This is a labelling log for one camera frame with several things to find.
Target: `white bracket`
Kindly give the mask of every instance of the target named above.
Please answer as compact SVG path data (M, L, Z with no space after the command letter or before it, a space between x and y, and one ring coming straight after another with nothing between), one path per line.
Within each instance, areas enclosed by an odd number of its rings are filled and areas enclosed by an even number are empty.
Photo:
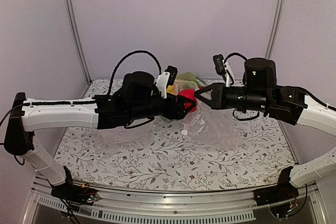
M167 98L167 84L169 81L170 73L169 72L162 72L158 79L156 80L156 87L158 88L159 92L161 93L161 97L163 99Z
M235 79L233 71L230 67L230 62L225 62L224 69L226 71L226 76L225 76L226 77L226 87L229 88L231 86L231 79L228 73L230 73L230 75L232 76L232 79Z

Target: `black cable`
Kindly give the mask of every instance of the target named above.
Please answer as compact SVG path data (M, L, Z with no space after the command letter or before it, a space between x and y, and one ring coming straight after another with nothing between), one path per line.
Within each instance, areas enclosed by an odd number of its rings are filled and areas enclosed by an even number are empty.
M223 78L224 82L226 83L226 77L225 77L225 74L222 74L222 78Z
M307 95L311 96L316 102L320 103L322 106L324 107L327 107L327 104L322 102L320 99L318 99L315 95L313 95L310 91L308 91L307 89L305 88L302 88L302 87L293 87L293 88L296 88L296 89L300 89L302 90L303 92L305 92ZM328 109L330 110L333 110L333 111L336 111L336 108L333 107L333 106L328 106Z
M23 104L20 104L18 106L15 106L13 108L11 108L10 110L7 111L7 113L4 115L4 117L1 119L0 121L0 127L1 125L4 123L4 121L6 120L6 118L8 117L8 115L13 111L13 110L16 110L17 108L20 108L20 107L23 107L23 106L29 106L29 103L23 103Z
M75 214L73 213L71 207L69 206L68 203L65 203L65 201L59 196L57 190L55 189L55 187L50 183L49 180L47 180L49 185L51 186L51 188L54 190L54 192L56 193L57 197L60 199L60 201L66 206L67 211L68 211L68 219L71 221L71 223L73 224L80 224L79 220L77 219L77 217L75 216Z
M14 155L14 158L19 165L25 165L25 159L24 158L23 158L22 163L20 163L20 161L17 159L17 157L15 155Z
M32 102L31 104L28 103L27 106L46 106L46 105L84 105L84 104L95 104L97 103L96 100L92 101L55 101L55 102Z
M130 52L128 53L127 55L125 55L124 57L122 57L122 59L118 62L118 64L116 65L116 67L114 68L113 70L113 73L112 73L112 76L111 76L111 80L110 80L110 85L109 85L109 90L108 92L106 93L106 95L110 95L111 93L111 90L112 90L112 84L113 84L113 80L114 80L114 75L116 74L116 71L117 69L119 68L119 66L122 64L122 62L124 60L126 60L128 57L130 57L131 55L135 55L135 54L147 54L149 55L150 57L152 57L154 59L154 61L156 62L157 64L157 67L159 69L159 74L161 74L161 66L160 66L160 63L158 61L158 59L154 56L154 54L148 52L148 51L145 51L145 50L137 50L137 51L133 51L133 52Z
M224 60L224 64L225 64L225 62L226 62L229 58L231 58L232 56L239 56L239 57L241 57L242 59L247 60L247 58L246 58L244 55L242 55L242 54L240 54L240 53L238 53L238 52L232 52L231 54L229 54L228 56L226 56L226 58L225 58L225 60Z
M238 52L232 52L231 54L229 54L228 56L226 56L226 58L224 59L224 65L225 65L226 61L227 61L229 58L233 57L233 56L239 56L239 57L241 57L242 59L247 60L247 58L246 58L244 55L242 55L242 54L240 54L240 53L238 53ZM231 76L231 74L230 74L229 72L227 72L227 74L228 74L229 77L230 77L230 80L231 80L231 82L232 82L232 85L235 84L235 81L234 81L233 77Z
M139 124L137 124L137 125L133 125L133 126L126 126L126 125L125 125L124 128L125 128L126 130L134 129L134 128L143 126L143 125L145 125L145 124L148 124L148 123L154 121L154 119L155 119L155 118L152 117L152 118L149 118L147 121L145 121L145 122L143 122L143 123L139 123Z
M267 93L267 97L268 97L270 103L271 103L273 106L278 106L278 104L275 102L275 100L274 100L274 98L273 98L272 89L271 89L271 88L266 89L266 93Z
M294 214L289 215L288 217L297 215L297 214L303 209L304 205L306 204L306 201L307 201L307 198L308 198L308 186L307 186L307 184L305 184L305 186L306 186L306 196L304 197L304 201L303 201L303 203L302 203L300 209L297 210Z
M255 116L251 116L250 118L238 118L238 117L236 117L236 115L235 115L235 112L236 112L236 111L238 111L238 110L234 110L234 111L232 112L232 116L233 116L235 119L237 119L238 121L250 121L250 120L253 120L253 119L257 119L257 118L260 116L260 113L259 113L259 111L258 111L257 115L255 115Z

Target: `floral patterned tablecloth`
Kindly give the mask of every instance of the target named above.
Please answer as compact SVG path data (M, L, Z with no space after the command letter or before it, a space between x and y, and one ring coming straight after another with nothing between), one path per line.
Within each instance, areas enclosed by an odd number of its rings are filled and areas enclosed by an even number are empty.
M112 91L121 87L114 82ZM105 94L108 80L96 80L86 94ZM235 121L242 142L235 149L183 139L181 124L159 118L161 129L141 148L113 153L98 148L87 129L68 128L55 155L74 179L103 185L156 190L240 189L274 184L294 163L276 120Z

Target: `white wall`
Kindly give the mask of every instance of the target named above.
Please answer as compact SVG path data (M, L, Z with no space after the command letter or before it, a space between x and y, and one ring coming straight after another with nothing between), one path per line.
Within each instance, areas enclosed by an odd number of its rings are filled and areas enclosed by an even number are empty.
M76 55L64 0L0 1L0 115L17 92L38 99L78 98L86 84ZM4 140L7 123L0 129ZM60 130L37 132L54 152ZM35 177L0 147L0 223L19 223Z
M336 105L336 0L285 0L272 59L280 85L302 86ZM286 125L300 162L329 151L336 137ZM330 223L336 223L336 174L317 181Z
M73 0L83 50L93 79L110 78L133 50L155 54L162 68L218 77L212 56L238 51L264 57L276 0ZM244 65L234 58L238 78ZM117 76L133 70L157 75L148 56L134 56Z

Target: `cylindrical motor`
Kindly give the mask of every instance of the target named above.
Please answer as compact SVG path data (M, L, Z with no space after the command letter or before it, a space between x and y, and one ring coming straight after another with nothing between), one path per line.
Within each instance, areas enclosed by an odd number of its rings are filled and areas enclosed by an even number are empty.
M277 85L275 63L264 58L245 61L245 80L249 91L274 89Z
M134 105L130 109L132 120L151 118L162 115L166 108L166 100L162 97L150 97L146 104Z
M251 92L246 87L230 87L225 88L224 96L222 108L265 111L267 100L265 92Z

